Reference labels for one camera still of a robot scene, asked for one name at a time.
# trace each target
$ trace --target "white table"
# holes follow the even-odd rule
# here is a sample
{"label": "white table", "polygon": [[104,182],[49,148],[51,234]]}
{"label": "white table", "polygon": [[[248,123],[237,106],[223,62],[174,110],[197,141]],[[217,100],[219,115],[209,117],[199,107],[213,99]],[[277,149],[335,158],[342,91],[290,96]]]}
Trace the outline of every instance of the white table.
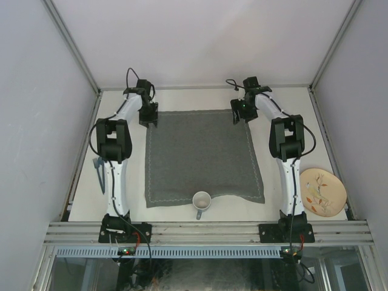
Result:
{"label": "white table", "polygon": [[[316,136],[315,151],[301,159],[301,172],[317,167],[332,173],[329,157],[319,130],[318,122],[307,88],[273,89],[280,106],[291,114],[300,114],[304,123]],[[230,100],[237,98],[233,89],[183,89],[158,90],[155,100],[159,111],[188,111],[229,109]],[[97,118],[110,116],[123,101],[122,92],[107,91],[102,96]],[[202,215],[201,221],[277,221],[282,201],[278,165],[269,152],[270,121],[258,112],[259,118],[249,123],[253,145],[264,183],[265,204],[250,202],[237,196],[221,196],[212,200],[212,205]],[[196,221],[196,211],[189,205],[171,207],[146,207],[144,197],[146,128],[138,124],[138,117],[129,125],[133,152],[127,168],[127,199],[132,221]],[[312,138],[306,132],[306,150],[312,146]],[[102,194],[92,159],[96,155],[88,149],[69,221],[101,221],[106,214],[107,198]],[[306,209],[307,219],[346,220],[345,211],[331,218],[323,218]]]}

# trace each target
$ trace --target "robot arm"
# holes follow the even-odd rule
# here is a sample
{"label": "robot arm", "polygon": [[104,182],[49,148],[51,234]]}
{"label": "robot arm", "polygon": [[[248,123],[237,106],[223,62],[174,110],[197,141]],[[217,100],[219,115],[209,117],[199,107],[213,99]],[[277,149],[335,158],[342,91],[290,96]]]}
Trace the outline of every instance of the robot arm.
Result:
{"label": "robot arm", "polygon": [[[122,120],[122,126],[126,129],[130,124],[132,118],[136,115],[137,111],[139,111],[142,107],[141,96],[136,93],[130,93],[125,97],[125,103],[122,106],[121,110],[115,117],[109,119],[109,121],[120,121]],[[129,144],[124,145],[127,148],[130,148],[130,153],[127,153],[125,156],[129,156],[132,153],[132,143],[130,142],[129,136]],[[121,162],[119,161],[104,161],[104,169],[106,174],[106,182],[105,182],[105,193],[107,194],[108,199],[108,208],[107,213],[110,216],[117,216],[116,211],[121,215],[125,216],[129,212],[129,206],[127,203],[127,199],[125,197],[126,194],[126,184],[125,184],[125,174],[127,171],[128,159],[124,159]]]}
{"label": "robot arm", "polygon": [[286,114],[273,100],[271,88],[261,87],[256,77],[247,78],[243,83],[239,90],[244,91],[244,97],[230,102],[233,123],[257,118],[258,109],[271,122],[269,149],[279,166],[283,193],[278,224],[260,224],[260,240],[262,243],[289,241],[292,229],[293,240],[299,241],[299,236],[304,235],[306,242],[314,242],[312,227],[307,223],[302,204],[299,181],[300,157],[304,150],[303,118]]}
{"label": "robot arm", "polygon": [[[158,103],[150,97],[151,83],[139,79],[136,87],[124,90],[124,102],[108,118],[98,119],[96,128],[97,151],[104,161],[105,195],[108,199],[107,214],[102,220],[99,242],[108,243],[131,240],[132,227],[129,205],[126,199],[125,173],[132,154],[129,123],[139,112],[139,123],[148,127],[157,126]],[[145,231],[150,225],[144,224]]]}
{"label": "robot arm", "polygon": [[[259,93],[255,96],[255,107],[257,109],[260,109],[260,111],[264,113],[264,115],[269,121],[278,120],[279,121],[278,124],[279,123],[284,124],[283,121],[288,121],[289,117],[283,114],[283,112],[281,112],[271,101],[271,99],[273,99],[272,92],[268,92],[266,93],[266,95],[262,95]],[[275,135],[276,137],[276,134],[279,135],[279,132],[272,133],[271,131],[271,134]],[[284,137],[283,141],[284,142],[282,142],[279,145],[280,147],[282,147],[282,144],[285,144],[286,137]],[[281,212],[286,216],[291,215],[293,213],[292,211],[293,201],[294,201],[294,195],[296,195],[296,206],[295,206],[294,215],[300,215],[304,211],[304,206],[301,199],[300,181],[299,181],[300,159],[295,160],[296,158],[295,155],[289,155],[289,156],[286,156],[286,160],[284,161],[282,159],[282,156],[278,156],[276,154],[276,151],[271,150],[271,154],[274,158],[276,158],[276,162],[279,166],[280,181],[281,181],[281,187],[283,192],[283,205],[281,207]],[[296,192],[294,189],[294,180],[296,184]]]}

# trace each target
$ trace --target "plate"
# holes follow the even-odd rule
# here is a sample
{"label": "plate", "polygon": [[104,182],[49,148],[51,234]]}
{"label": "plate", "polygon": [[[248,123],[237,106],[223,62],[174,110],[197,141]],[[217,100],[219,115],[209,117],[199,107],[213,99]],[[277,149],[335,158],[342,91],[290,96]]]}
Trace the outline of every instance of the plate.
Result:
{"label": "plate", "polygon": [[311,168],[301,174],[301,195],[305,208],[324,217],[339,214],[346,203],[346,190],[333,174]]}

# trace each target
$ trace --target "mug handle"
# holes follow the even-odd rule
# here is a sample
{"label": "mug handle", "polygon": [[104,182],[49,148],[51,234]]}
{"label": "mug handle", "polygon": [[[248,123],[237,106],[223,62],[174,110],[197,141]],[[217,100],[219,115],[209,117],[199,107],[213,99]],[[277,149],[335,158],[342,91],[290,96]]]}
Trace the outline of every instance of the mug handle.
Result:
{"label": "mug handle", "polygon": [[200,220],[202,215],[202,210],[199,209],[198,212],[196,213],[196,220]]}

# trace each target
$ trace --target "gray cloth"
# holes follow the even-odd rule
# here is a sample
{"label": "gray cloth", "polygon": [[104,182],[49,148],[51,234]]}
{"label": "gray cloth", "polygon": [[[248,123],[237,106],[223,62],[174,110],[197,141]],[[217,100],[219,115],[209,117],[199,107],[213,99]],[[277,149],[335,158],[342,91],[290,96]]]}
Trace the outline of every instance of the gray cloth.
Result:
{"label": "gray cloth", "polygon": [[264,203],[249,126],[233,125],[231,110],[159,112],[145,150],[148,208],[190,204],[198,191]]}

